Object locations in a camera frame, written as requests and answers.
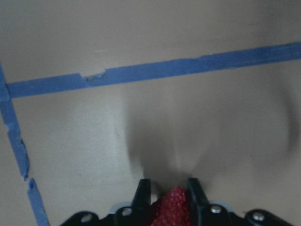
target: vertical blue tape strip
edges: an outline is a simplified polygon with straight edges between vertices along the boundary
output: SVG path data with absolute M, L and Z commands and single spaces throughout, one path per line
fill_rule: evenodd
M 38 226 L 49 226 L 48 219 L 43 207 L 42 197 L 39 194 L 34 179 L 30 179 L 28 183 L 27 195 L 32 205 L 32 210 L 36 218 Z
M 126 82 L 166 78 L 301 59 L 301 43 L 212 54 L 194 59 L 178 59 L 107 69 L 102 74 L 81 77 L 69 74 L 44 79 L 9 83 L 12 98 L 84 89 Z
M 0 110 L 4 124 L 8 127 L 8 138 L 15 154 L 15 158 L 24 181 L 28 177 L 29 161 L 27 151 L 20 137 L 20 128 L 13 103 L 6 88 L 5 78 L 0 65 Z M 42 198 L 37 190 L 33 179 L 29 181 L 27 191 L 32 210 L 35 215 L 38 226 L 49 226 L 47 216 L 44 211 Z

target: blue painter's tape strip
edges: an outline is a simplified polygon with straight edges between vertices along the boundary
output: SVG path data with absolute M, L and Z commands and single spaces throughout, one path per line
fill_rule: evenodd
M 301 59 L 301 43 L 212 54 L 194 59 L 111 68 L 105 73 L 84 78 L 77 73 L 14 82 L 7 86 L 11 97 L 16 98 L 296 59 Z
M 41 195 L 37 189 L 34 179 L 32 178 L 28 182 L 27 195 L 38 226 L 49 226 Z
M 29 169 L 29 161 L 27 158 L 27 152 L 25 146 L 20 137 L 20 128 L 18 124 L 18 120 L 16 117 L 16 113 L 14 110 L 13 103 L 9 98 L 9 93 L 7 92 L 4 74 L 0 65 L 0 93 L 1 101 L 0 101 L 0 111 L 2 114 L 3 122 L 8 127 L 8 138 L 10 140 L 10 144 L 13 148 L 15 158 L 20 170 L 20 173 L 24 180 L 26 180 Z

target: bolt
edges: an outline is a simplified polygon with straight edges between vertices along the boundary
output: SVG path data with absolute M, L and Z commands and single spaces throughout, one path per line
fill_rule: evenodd
M 131 208 L 124 208 L 123 210 L 122 210 L 122 216 L 124 216 L 124 217 L 126 217 L 126 216 L 129 216 L 129 215 L 131 215 L 132 214 L 132 209 Z
M 211 207 L 211 212 L 212 213 L 220 213 L 222 211 L 222 208 L 218 205 L 214 205 Z
M 253 213 L 253 219 L 258 220 L 258 221 L 263 221 L 264 215 L 260 212 L 255 212 L 255 213 Z
M 87 223 L 89 222 L 90 220 L 92 220 L 92 214 L 91 213 L 87 213 L 85 214 L 81 219 L 81 223 Z

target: red object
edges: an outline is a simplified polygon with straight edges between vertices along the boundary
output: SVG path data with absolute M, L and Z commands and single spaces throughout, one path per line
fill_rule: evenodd
M 151 205 L 154 219 L 150 226 L 192 226 L 187 192 L 175 187 Z

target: silver screw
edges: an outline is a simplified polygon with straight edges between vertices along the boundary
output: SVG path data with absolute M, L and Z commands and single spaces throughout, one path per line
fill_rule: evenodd
M 222 208 L 218 205 L 214 205 L 211 207 L 211 212 L 212 213 L 220 213 L 222 211 Z
M 87 213 L 85 214 L 81 219 L 81 223 L 87 223 L 89 222 L 90 220 L 92 220 L 92 214 L 91 213 Z
M 132 209 L 131 208 L 124 208 L 121 212 L 122 216 L 126 217 L 132 214 Z
M 253 219 L 258 220 L 258 221 L 263 221 L 264 215 L 260 212 L 255 212 L 255 213 L 253 213 Z

